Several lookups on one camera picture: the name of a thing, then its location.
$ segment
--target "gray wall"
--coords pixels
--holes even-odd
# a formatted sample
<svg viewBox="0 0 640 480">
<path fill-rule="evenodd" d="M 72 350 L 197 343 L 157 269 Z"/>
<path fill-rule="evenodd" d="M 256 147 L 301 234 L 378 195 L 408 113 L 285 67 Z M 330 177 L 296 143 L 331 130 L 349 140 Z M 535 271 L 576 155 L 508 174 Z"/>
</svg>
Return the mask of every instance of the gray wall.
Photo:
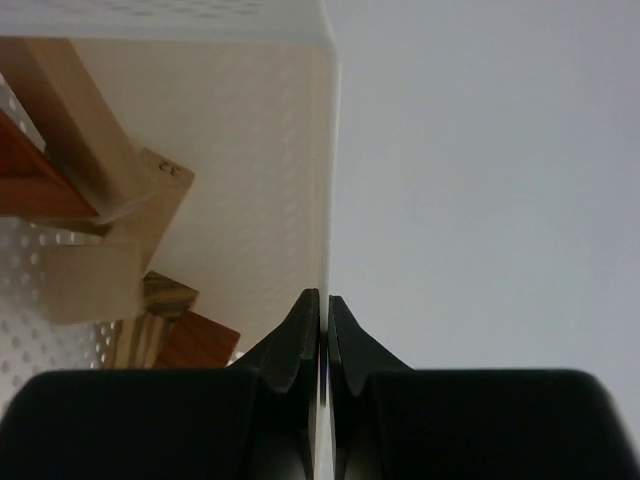
<svg viewBox="0 0 640 480">
<path fill-rule="evenodd" d="M 330 291 L 415 367 L 578 367 L 640 435 L 640 4 L 328 0 Z"/>
</svg>

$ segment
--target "light wooden block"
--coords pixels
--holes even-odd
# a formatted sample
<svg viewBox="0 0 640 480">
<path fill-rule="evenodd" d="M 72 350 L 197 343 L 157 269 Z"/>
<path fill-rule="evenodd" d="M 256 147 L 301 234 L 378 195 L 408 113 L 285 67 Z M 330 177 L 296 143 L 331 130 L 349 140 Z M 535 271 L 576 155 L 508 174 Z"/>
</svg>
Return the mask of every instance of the light wooden block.
<svg viewBox="0 0 640 480">
<path fill-rule="evenodd" d="M 140 251 L 134 244 L 45 249 L 43 301 L 56 324 L 112 322 L 141 311 Z"/>
<path fill-rule="evenodd" d="M 102 222 L 127 214 L 149 196 L 131 142 L 71 42 L 0 38 L 0 72 Z"/>
<path fill-rule="evenodd" d="M 140 245 L 142 269 L 146 271 L 162 236 L 182 204 L 194 174 L 163 156 L 144 149 L 140 153 L 147 182 L 154 191 L 139 208 L 114 223 L 125 226 Z"/>
</svg>

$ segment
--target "wooden piece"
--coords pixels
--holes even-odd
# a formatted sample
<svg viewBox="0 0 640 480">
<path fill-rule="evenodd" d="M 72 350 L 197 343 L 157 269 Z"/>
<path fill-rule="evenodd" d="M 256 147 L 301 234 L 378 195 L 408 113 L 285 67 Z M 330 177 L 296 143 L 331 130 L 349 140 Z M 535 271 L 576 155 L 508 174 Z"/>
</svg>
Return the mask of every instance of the wooden piece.
<svg viewBox="0 0 640 480">
<path fill-rule="evenodd" d="M 142 289 L 145 310 L 170 322 L 182 317 L 198 297 L 197 290 L 153 271 L 145 275 Z"/>
<path fill-rule="evenodd" d="M 96 211 L 0 111 L 0 215 L 87 218 Z"/>
<path fill-rule="evenodd" d="M 127 238 L 112 232 L 105 241 Z M 198 292 L 179 282 L 149 272 L 142 281 L 144 313 L 118 322 L 114 368 L 150 368 L 166 340 L 171 325 L 189 310 Z"/>
<path fill-rule="evenodd" d="M 70 41 L 0 38 L 0 72 L 103 222 L 149 196 L 135 150 Z"/>
<path fill-rule="evenodd" d="M 44 250 L 43 303 L 57 324 L 111 322 L 141 310 L 140 252 L 133 244 Z"/>
<path fill-rule="evenodd" d="M 186 312 L 176 322 L 155 368 L 224 368 L 239 339 L 238 332 Z"/>
<path fill-rule="evenodd" d="M 162 236 L 193 183 L 190 170 L 144 149 L 140 153 L 148 183 L 155 192 L 143 205 L 117 225 L 126 225 L 139 243 L 142 268 L 147 269 Z"/>
</svg>

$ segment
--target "white perforated box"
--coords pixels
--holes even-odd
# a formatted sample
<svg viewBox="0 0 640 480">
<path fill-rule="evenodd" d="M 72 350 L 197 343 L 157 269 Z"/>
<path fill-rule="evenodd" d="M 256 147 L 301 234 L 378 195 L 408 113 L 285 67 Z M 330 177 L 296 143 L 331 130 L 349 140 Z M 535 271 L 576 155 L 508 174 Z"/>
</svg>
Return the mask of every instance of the white perforated box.
<svg viewBox="0 0 640 480">
<path fill-rule="evenodd" d="M 133 141 L 195 172 L 151 268 L 197 289 L 240 351 L 325 285 L 337 66 L 322 2 L 4 0 L 0 34 L 71 38 Z"/>
</svg>

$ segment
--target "white wall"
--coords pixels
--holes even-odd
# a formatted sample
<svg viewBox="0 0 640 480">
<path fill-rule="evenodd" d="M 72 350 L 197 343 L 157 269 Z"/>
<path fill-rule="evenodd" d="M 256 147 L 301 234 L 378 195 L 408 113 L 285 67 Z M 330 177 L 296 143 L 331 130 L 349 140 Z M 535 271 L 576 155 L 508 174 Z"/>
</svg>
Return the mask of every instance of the white wall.
<svg viewBox="0 0 640 480">
<path fill-rule="evenodd" d="M 415 367 L 579 367 L 640 438 L 640 4 L 328 0 L 330 291 Z"/>
</svg>

